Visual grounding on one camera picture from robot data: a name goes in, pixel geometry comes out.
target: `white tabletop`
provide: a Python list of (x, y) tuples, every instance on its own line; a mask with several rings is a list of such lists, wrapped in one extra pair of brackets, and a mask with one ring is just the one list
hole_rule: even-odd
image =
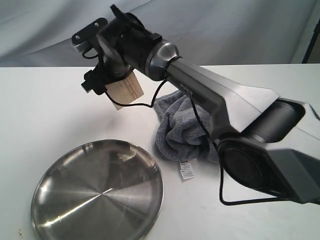
[[(272, 88), (309, 102), (320, 113), (320, 64), (208, 66), (242, 84)], [(153, 153), (159, 125), (153, 109), (116, 111), (105, 96), (81, 88), (88, 68), (0, 68), (0, 239), (36, 240), (30, 217), (45, 171), (71, 149), (120, 139)], [(149, 102), (157, 88), (136, 73)], [(175, 88), (166, 83), (160, 95)], [(312, 240), (320, 236), (320, 206), (292, 202), (224, 206), (218, 165), (193, 160), (196, 178), (182, 181), (178, 164), (155, 157), (164, 178), (162, 211), (147, 240)], [(228, 201), (264, 196), (225, 177)]]

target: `gray towel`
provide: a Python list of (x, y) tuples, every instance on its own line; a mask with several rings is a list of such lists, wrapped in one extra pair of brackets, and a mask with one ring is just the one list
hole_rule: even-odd
[[(188, 96), (178, 90), (157, 98), (153, 107), (160, 120), (155, 148), (163, 158), (176, 162), (193, 158), (213, 163), (219, 161), (215, 147), (196, 119)], [(196, 109), (209, 129), (209, 114), (198, 105)]]

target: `white fabric backdrop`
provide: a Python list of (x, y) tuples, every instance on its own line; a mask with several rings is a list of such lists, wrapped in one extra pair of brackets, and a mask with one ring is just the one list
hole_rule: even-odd
[(95, 65), (68, 38), (99, 17), (110, 19), (113, 3), (196, 64), (291, 63), (318, 1), (2, 0), (0, 67)]

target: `wooden block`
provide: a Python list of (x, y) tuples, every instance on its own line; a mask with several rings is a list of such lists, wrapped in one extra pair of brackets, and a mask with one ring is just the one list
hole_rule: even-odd
[[(136, 75), (132, 72), (126, 79), (105, 85), (109, 95), (118, 103), (130, 104), (144, 95)], [(113, 104), (117, 110), (122, 106)]]

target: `stainless steel plate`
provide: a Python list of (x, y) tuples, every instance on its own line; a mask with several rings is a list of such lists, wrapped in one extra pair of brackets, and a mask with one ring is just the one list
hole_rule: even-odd
[(43, 240), (138, 240), (164, 195), (155, 160), (142, 148), (101, 140), (75, 148), (45, 173), (31, 205)]

